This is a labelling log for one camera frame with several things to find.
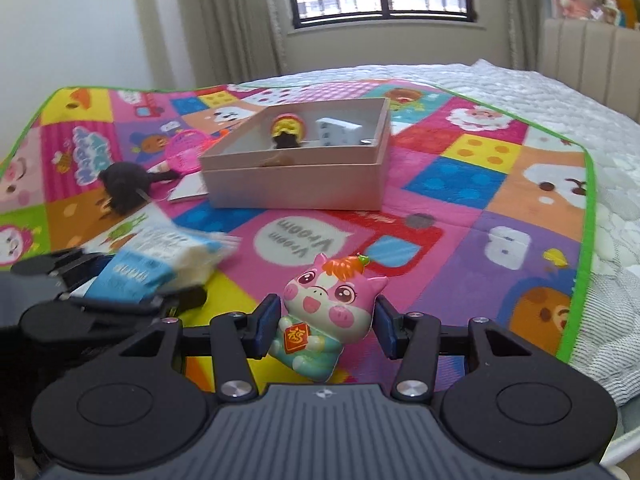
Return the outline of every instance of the green mat border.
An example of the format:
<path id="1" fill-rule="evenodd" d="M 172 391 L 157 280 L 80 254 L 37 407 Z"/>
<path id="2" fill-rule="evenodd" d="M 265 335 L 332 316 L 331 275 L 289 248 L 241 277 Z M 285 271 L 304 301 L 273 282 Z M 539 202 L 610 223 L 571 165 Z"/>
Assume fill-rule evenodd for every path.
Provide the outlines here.
<path id="1" fill-rule="evenodd" d="M 402 79 L 402 78 L 391 79 L 391 80 L 406 81 L 409 84 L 416 84 L 415 82 Z M 379 81 L 380 81 L 380 84 L 383 84 L 385 81 L 388 81 L 388 80 L 381 79 Z M 327 81 L 327 82 L 340 83 L 340 82 L 348 82 L 348 81 Z M 593 159 L 591 158 L 591 155 L 585 149 L 585 147 L 581 145 L 579 142 L 575 142 L 574 140 L 568 139 L 567 137 L 561 134 L 558 134 L 552 130 L 549 130 L 548 128 L 545 128 L 544 126 L 541 126 L 540 124 L 526 120 L 516 114 L 512 114 L 510 112 L 501 110 L 500 108 L 495 107 L 493 105 L 486 104 L 473 97 L 465 96 L 464 94 L 451 91 L 437 84 L 434 84 L 434 83 L 425 83 L 425 84 L 428 86 L 437 88 L 438 90 L 441 90 L 443 92 L 447 92 L 455 97 L 466 99 L 467 101 L 473 102 L 477 105 L 481 105 L 486 108 L 490 108 L 491 110 L 494 110 L 496 112 L 500 112 L 501 114 L 507 115 L 513 119 L 516 119 L 517 121 L 528 124 L 529 126 L 533 126 L 549 135 L 557 137 L 558 139 L 568 140 L 572 144 L 576 144 L 577 146 L 581 147 L 584 153 L 584 162 L 585 162 L 585 167 L 587 171 L 587 206 L 584 213 L 584 222 L 583 222 L 584 225 L 582 229 L 582 245 L 580 247 L 580 256 L 578 257 L 578 268 L 576 271 L 574 294 L 572 295 L 571 304 L 569 306 L 569 317 L 567 320 L 567 324 L 564 327 L 564 333 L 562 334 L 562 339 L 560 340 L 560 346 L 558 348 L 558 352 L 556 352 L 556 357 L 558 359 L 560 359 L 561 361 L 564 361 L 565 363 L 569 362 L 569 359 L 571 358 L 571 354 L 575 347 L 575 341 L 578 337 L 578 332 L 580 332 L 580 324 L 582 322 L 582 313 L 584 311 L 584 302 L 586 300 L 587 290 L 589 288 L 589 284 L 591 281 L 591 276 L 590 276 L 591 275 L 591 259 L 593 257 L 593 245 L 595 241 L 595 216 L 596 216 L 596 194 L 597 194 L 596 176 L 595 176 L 595 170 L 593 167 Z M 278 86 L 278 85 L 265 86 L 263 84 L 253 84 L 253 83 L 242 83 L 241 85 L 244 86 L 245 88 L 292 88 L 295 86 L 307 86 L 307 85 L 301 85 L 301 84 L 283 85 L 283 86 Z M 56 91 L 52 92 L 51 95 L 46 99 L 46 101 L 44 101 L 43 104 L 40 105 L 40 108 L 38 108 L 38 111 L 36 111 L 36 113 L 32 115 L 28 125 L 25 126 L 25 128 L 22 130 L 20 137 L 18 137 L 18 139 L 15 141 L 14 146 L 11 148 L 6 159 L 2 162 L 2 165 L 0 166 L 0 178 L 4 176 L 4 172 L 6 171 L 6 168 L 9 165 L 9 162 L 12 160 L 12 158 L 14 158 L 14 155 L 18 150 L 18 147 L 22 143 L 22 140 L 24 139 L 28 131 L 31 130 L 31 125 L 42 113 L 42 110 L 44 109 L 44 107 L 47 104 L 49 104 L 53 96 L 62 90 L 88 88 L 88 89 L 95 89 L 95 90 L 115 90 L 115 91 L 124 90 L 124 91 L 134 91 L 134 92 L 156 92 L 156 93 L 168 94 L 172 92 L 194 92 L 197 90 L 203 90 L 207 88 L 215 88 L 216 86 L 224 86 L 224 85 L 205 86 L 202 88 L 196 88 L 196 89 L 191 88 L 186 90 L 165 90 L 165 89 L 149 90 L 149 89 L 139 89 L 139 88 L 121 88 L 121 87 L 112 87 L 112 86 L 65 86 L 65 87 L 59 88 Z"/>

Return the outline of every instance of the colorful play mat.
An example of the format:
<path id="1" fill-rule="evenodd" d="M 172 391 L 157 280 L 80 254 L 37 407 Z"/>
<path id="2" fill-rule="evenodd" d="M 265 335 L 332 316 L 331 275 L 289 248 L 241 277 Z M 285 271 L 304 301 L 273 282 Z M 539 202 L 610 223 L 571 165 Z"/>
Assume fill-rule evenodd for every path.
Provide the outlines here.
<path id="1" fill-rule="evenodd" d="M 367 97 L 387 97 L 392 109 L 379 212 L 168 202 L 174 182 L 154 185 L 153 202 L 122 218 L 111 212 L 98 180 L 115 161 L 161 163 L 181 130 L 216 139 L 266 106 Z M 486 316 L 568 360 L 589 281 L 593 190 L 591 162 L 577 144 L 404 80 L 180 92 L 65 88 L 43 104 L 5 161 L 0 266 L 78 245 L 117 251 L 148 224 L 241 237 L 239 251 L 207 285 L 207 304 L 183 316 L 191 326 L 223 312 L 249 312 L 265 295 L 281 294 L 320 252 L 362 253 L 371 259 L 368 273 L 389 277 L 384 294 L 400 312 L 433 314 L 450 325 Z M 270 356 L 251 366 L 261 388 L 305 381 Z M 389 386 L 397 366 L 370 333 L 345 348 L 332 381 Z M 462 361 L 443 358 L 438 373 L 438 386 L 446 387 L 463 373 Z M 212 388 L 210 358 L 190 358 L 187 374 Z"/>

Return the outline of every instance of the white dice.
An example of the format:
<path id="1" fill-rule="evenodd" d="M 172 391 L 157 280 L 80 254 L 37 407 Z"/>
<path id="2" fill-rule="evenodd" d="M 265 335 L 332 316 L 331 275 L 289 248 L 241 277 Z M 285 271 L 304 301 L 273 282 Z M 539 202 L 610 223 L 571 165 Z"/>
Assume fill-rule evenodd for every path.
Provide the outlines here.
<path id="1" fill-rule="evenodd" d="M 357 146 L 362 140 L 362 126 L 323 117 L 316 121 L 321 146 Z"/>

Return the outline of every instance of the metal screw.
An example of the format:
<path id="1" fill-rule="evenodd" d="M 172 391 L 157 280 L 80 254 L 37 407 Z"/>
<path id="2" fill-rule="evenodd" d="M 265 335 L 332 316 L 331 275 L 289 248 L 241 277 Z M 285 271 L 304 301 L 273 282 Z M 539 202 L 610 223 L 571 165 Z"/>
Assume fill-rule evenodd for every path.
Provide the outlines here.
<path id="1" fill-rule="evenodd" d="M 253 391 L 246 381 L 227 381 L 220 387 L 220 391 L 227 397 L 244 397 Z"/>
<path id="2" fill-rule="evenodd" d="M 398 383 L 396 390 L 405 397 L 420 397 L 429 391 L 429 387 L 422 381 L 409 379 Z"/>

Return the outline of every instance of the beige curtain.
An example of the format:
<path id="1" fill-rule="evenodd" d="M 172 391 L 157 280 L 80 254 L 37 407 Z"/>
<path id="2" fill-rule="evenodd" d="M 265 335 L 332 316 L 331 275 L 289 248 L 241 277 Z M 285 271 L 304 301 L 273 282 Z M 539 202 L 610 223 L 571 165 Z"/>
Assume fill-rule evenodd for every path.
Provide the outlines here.
<path id="1" fill-rule="evenodd" d="M 195 63 L 199 85 L 283 73 L 277 16 L 268 0 L 190 0 L 191 5 L 185 1 L 183 18 L 191 55 L 199 60 Z"/>
<path id="2" fill-rule="evenodd" d="M 511 65 L 535 70 L 542 0 L 507 0 Z"/>

